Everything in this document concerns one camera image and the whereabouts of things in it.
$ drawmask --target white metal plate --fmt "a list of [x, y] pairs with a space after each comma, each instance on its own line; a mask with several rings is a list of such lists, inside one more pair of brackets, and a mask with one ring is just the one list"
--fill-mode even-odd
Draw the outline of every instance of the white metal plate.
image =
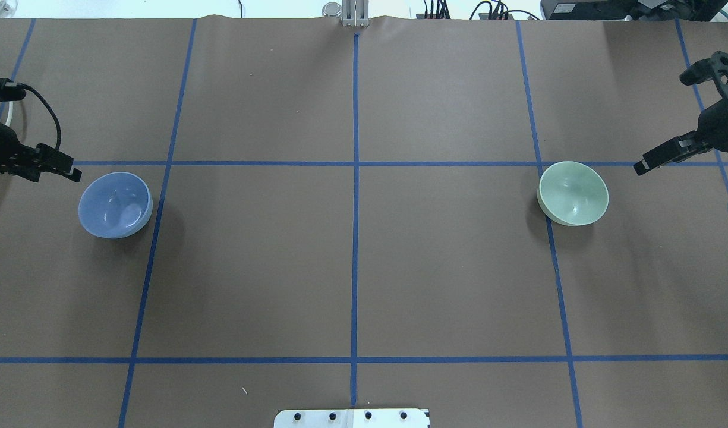
[[274, 418], [274, 428], [429, 428], [429, 414], [426, 409], [281, 411]]

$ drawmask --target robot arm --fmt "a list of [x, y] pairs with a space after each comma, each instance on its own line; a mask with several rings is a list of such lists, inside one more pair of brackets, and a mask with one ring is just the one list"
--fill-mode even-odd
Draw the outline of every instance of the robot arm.
[[18, 141], [16, 133], [0, 124], [0, 174], [18, 175], [29, 181], [38, 182], [43, 172], [62, 175], [71, 181], [81, 180], [81, 171], [73, 168], [73, 158], [59, 151], [60, 123], [52, 108], [44, 98], [27, 84], [15, 83], [8, 78], [0, 78], [0, 102], [19, 101], [26, 92], [32, 92], [46, 106], [57, 127], [57, 143], [52, 148], [37, 144], [36, 148], [24, 146]]
[[701, 112], [697, 130], [674, 137], [644, 153], [644, 158], [633, 165], [638, 175], [712, 149], [728, 153], [728, 53], [715, 52], [709, 59], [695, 62], [680, 79], [687, 86], [712, 80], [723, 99]]

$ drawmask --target white cable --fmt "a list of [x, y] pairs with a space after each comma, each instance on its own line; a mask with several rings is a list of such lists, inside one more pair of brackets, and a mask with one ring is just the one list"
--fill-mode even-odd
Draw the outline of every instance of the white cable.
[[12, 123], [12, 111], [14, 110], [14, 106], [12, 105], [12, 101], [7, 103], [7, 119], [5, 120], [5, 126], [9, 127]]

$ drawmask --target brown table surface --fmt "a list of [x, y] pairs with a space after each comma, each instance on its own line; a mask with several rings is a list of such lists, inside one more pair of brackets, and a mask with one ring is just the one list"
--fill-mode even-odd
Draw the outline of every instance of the brown table surface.
[[[714, 51], [728, 24], [0, 21], [84, 171], [0, 176], [0, 426], [728, 426], [728, 154], [631, 168]], [[54, 139], [33, 96], [12, 126]], [[594, 225], [538, 208], [561, 160], [608, 185]], [[130, 238], [78, 222], [109, 171], [153, 193]]]

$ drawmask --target light blue object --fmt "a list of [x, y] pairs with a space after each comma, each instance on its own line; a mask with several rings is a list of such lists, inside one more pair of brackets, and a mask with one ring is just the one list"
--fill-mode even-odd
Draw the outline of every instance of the light blue object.
[[568, 160], [543, 171], [538, 204], [549, 219], [561, 225], [589, 225], [606, 212], [609, 192], [597, 171]]
[[96, 179], [78, 203], [78, 219], [100, 238], [125, 238], [144, 227], [152, 214], [147, 184], [130, 172], [112, 172]]

